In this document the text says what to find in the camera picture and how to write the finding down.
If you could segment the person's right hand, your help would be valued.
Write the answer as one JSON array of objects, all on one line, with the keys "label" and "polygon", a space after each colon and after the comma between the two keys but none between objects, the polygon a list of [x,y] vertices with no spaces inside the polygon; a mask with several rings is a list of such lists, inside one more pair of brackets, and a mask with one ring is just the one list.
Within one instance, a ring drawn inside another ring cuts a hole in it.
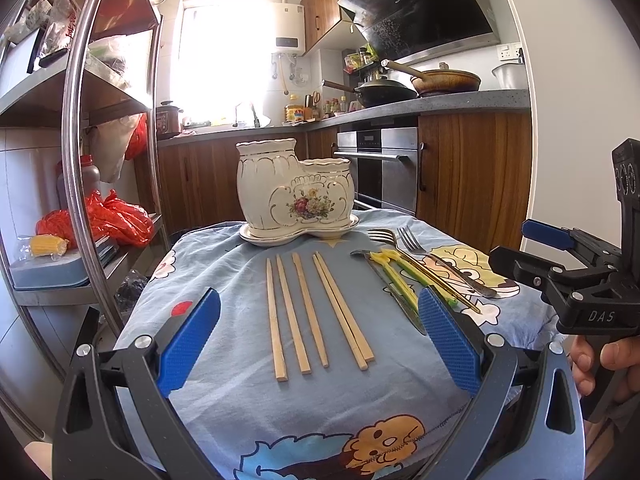
[{"label": "person's right hand", "polygon": [[593,367],[600,370],[622,370],[625,375],[614,396],[616,403],[624,403],[640,392],[640,339],[628,337],[605,344],[597,353],[584,336],[576,336],[570,346],[572,374],[578,393],[589,396],[597,385]]}]

